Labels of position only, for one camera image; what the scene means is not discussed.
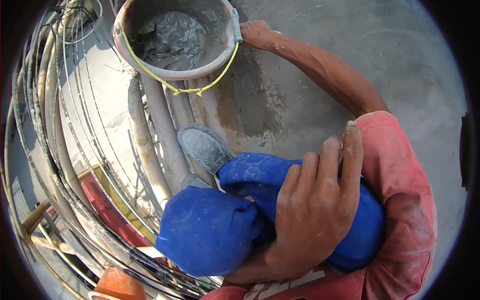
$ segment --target shirt sleeve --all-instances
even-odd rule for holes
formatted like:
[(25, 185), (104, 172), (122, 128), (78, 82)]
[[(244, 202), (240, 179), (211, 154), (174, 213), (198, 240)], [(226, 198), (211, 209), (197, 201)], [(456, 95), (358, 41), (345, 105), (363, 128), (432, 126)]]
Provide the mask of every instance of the shirt sleeve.
[(242, 300), (248, 293), (240, 287), (217, 288), (202, 297), (202, 300)]
[(364, 270), (363, 299), (409, 299), (432, 268), (437, 216), (432, 189), (398, 121), (386, 111), (357, 119), (362, 175), (386, 211), (386, 240)]

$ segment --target hand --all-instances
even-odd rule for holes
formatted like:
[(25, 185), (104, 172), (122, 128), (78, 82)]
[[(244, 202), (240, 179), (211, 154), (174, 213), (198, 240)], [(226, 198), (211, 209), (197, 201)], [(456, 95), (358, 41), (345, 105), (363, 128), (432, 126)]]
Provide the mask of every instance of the hand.
[(272, 36), (276, 33), (263, 20), (241, 23), (240, 31), (243, 37), (242, 45), (262, 50), (271, 47)]
[(342, 179), (337, 179), (342, 142), (330, 137), (320, 155), (310, 152), (292, 166), (278, 194), (277, 238), (265, 260), (278, 277), (296, 278), (324, 261), (351, 228), (360, 197), (363, 148), (358, 126), (345, 127)]

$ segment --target bucket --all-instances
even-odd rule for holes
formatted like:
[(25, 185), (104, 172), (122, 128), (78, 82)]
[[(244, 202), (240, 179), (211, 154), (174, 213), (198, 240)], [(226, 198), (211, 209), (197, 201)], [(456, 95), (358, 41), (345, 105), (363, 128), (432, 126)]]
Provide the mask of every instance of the bucket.
[(90, 300), (146, 300), (143, 285), (115, 267), (105, 270), (88, 297)]
[[(151, 26), (159, 16), (171, 12), (188, 15), (204, 29), (202, 32), (205, 33), (205, 40), (200, 50), (201, 59), (197, 65), (186, 71), (159, 68), (142, 59), (142, 55), (145, 55), (142, 51), (147, 43), (146, 36), (152, 34), (144, 34), (145, 28)], [(166, 81), (194, 79), (220, 68), (231, 57), (236, 46), (232, 23), (234, 14), (236, 11), (227, 0), (127, 0), (115, 19), (113, 37), (120, 55), (142, 74), (152, 77), (131, 55), (122, 30), (135, 55), (154, 75)]]

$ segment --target orange bucket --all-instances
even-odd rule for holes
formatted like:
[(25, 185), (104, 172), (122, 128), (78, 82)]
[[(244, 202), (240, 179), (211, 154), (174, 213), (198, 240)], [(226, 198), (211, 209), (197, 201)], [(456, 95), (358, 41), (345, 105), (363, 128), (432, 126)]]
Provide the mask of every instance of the orange bucket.
[(144, 286), (115, 267), (105, 270), (90, 300), (146, 300)]

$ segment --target gray shoe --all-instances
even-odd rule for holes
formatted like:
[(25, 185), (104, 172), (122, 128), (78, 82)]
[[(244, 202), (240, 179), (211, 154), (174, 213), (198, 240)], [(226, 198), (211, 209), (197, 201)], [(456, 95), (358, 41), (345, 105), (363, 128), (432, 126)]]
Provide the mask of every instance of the gray shoe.
[(179, 130), (177, 139), (183, 151), (214, 176), (228, 161), (235, 158), (218, 134), (200, 124), (185, 125)]
[(180, 189), (181, 190), (185, 190), (186, 188), (188, 188), (189, 186), (194, 186), (194, 187), (197, 187), (197, 188), (201, 188), (201, 189), (212, 189), (212, 187), (206, 183), (205, 181), (203, 181), (200, 177), (198, 177), (198, 175), (196, 174), (190, 174), (189, 176), (187, 176), (182, 182), (181, 182), (181, 186), (180, 186)]

